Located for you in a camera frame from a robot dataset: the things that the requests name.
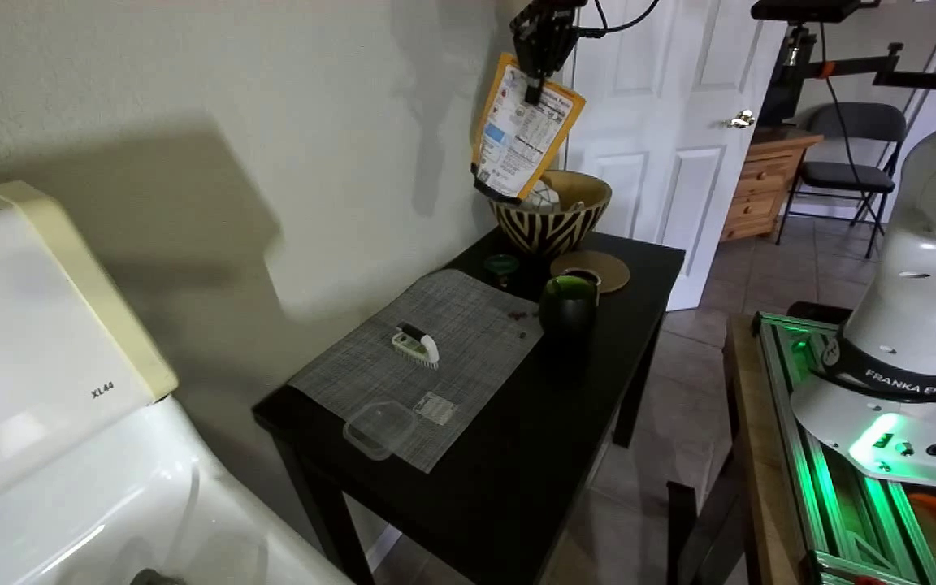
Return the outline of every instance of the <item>white machine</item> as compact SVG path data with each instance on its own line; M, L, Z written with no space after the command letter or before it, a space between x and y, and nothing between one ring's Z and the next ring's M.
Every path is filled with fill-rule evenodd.
M0 581L347 581L206 449L63 208L0 185Z
M907 157L877 278L793 411L863 473L936 484L936 133Z

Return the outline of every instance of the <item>gray placemat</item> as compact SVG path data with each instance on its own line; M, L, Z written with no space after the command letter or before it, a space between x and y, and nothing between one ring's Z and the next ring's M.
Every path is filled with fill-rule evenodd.
M435 338L435 370L391 345L399 320ZM506 296L467 271L443 268L414 281L290 382L342 420L371 399L397 399L414 410L415 430L397 456L418 470L433 470L539 335L537 303Z

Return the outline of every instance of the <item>black side table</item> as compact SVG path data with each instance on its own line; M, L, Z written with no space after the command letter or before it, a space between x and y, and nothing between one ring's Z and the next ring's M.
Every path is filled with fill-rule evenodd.
M495 229L452 267L491 278L484 260L498 250L513 253ZM342 420L297 386L252 406L325 556L355 581L371 581L371 568L342 495L473 581L539 577L609 424L615 423L616 445L631 445L669 286L683 267L683 250L605 232L587 236L584 250L622 256L631 281L601 299L583 346L564 351L543 338L433 473L399 457L365 457L342 437ZM537 299L543 278L543 263L524 263L506 286Z

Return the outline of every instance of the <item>chair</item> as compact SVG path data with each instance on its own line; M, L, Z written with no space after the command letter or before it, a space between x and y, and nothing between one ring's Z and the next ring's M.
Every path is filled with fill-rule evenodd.
M887 161L885 164L861 164L861 161L852 164L847 160L803 161L786 198L778 244L784 241L793 198L795 198L795 185L806 182L812 187L859 191L859 211L852 216L852 226L863 213L871 213L871 236L863 250L863 260L868 260L877 232L885 229L887 193L895 191L895 164L897 164L897 152L907 133L904 113L895 102L841 99L838 106L835 102L817 106L798 126L810 133L822 133L825 139L874 139L885 147Z

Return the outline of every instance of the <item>sticker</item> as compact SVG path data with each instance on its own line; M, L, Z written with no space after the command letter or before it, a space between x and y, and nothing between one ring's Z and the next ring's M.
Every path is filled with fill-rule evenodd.
M439 393L427 393L422 399L415 399L414 410L433 420L435 424L444 424L459 411L459 406Z

